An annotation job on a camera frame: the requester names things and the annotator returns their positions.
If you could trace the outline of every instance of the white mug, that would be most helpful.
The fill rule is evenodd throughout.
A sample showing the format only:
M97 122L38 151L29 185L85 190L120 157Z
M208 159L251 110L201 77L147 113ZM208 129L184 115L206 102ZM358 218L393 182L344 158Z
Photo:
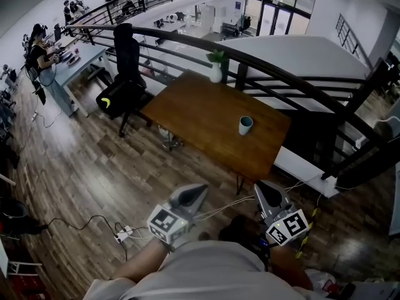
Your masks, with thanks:
M239 134L244 136L247 134L253 126L253 119L250 117L241 117L239 120Z

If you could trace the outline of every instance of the green plant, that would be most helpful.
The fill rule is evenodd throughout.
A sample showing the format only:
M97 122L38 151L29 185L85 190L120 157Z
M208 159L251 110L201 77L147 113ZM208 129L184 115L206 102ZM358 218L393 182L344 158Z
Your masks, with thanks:
M213 53L207 54L207 59L211 63L223 63L226 60L224 51L218 52L217 49Z

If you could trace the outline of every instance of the power strip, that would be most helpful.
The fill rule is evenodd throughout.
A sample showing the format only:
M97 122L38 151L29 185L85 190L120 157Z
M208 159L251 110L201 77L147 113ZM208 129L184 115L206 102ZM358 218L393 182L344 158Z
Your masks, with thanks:
M118 242L121 243L123 242L126 238L128 238L129 233L127 232L129 231L129 233L132 233L132 228L129 226L125 227L125 230L121 230L117 233L117 237L114 237L114 239Z

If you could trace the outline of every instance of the white vase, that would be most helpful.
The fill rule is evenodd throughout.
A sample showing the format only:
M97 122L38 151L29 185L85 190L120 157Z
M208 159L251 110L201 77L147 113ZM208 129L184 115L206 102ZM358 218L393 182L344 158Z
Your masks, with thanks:
M223 79L223 73L221 72L219 63L213 63L210 72L210 81L212 83L220 83L222 79Z

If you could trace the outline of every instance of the gray desk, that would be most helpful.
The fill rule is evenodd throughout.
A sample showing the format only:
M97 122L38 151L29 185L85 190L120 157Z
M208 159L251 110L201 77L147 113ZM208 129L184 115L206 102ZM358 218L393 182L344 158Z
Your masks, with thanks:
M93 46L91 44L79 42L72 46L71 51L74 52L76 48L79 49L79 56L81 59L70 67L67 65L67 61L57 64L56 82L62 88L64 88L64 90L68 93L68 96L76 103L78 108L87 117L89 116L88 112L83 108L78 99L76 99L75 95L68 87L68 84L78 77L98 57L102 57L104 67L110 73L112 79L115 78L115 74L111 68L110 62L108 61L105 47Z

